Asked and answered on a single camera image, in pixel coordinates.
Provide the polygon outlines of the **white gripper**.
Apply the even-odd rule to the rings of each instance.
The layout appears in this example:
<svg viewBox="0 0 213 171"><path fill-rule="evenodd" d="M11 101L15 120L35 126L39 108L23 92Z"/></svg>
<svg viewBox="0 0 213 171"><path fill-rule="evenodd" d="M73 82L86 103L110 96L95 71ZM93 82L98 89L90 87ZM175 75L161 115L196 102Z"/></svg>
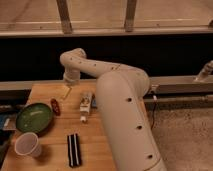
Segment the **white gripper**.
<svg viewBox="0 0 213 171"><path fill-rule="evenodd" d="M80 72L79 71L71 71L71 72L65 72L63 74L63 80L67 85L65 85L65 91L63 96L61 97L62 100L66 100L66 98L69 96L72 87L79 83L80 80Z"/></svg>

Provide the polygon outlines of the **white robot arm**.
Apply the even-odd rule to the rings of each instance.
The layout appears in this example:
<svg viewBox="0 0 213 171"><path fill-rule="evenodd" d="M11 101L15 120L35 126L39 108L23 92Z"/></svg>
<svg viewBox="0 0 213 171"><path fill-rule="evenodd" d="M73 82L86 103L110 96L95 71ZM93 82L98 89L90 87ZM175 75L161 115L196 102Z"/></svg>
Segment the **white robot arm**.
<svg viewBox="0 0 213 171"><path fill-rule="evenodd" d="M90 60L83 49L61 54L63 78L73 84L86 73L97 79L96 105L117 171L167 171L141 100L147 73L125 64Z"/></svg>

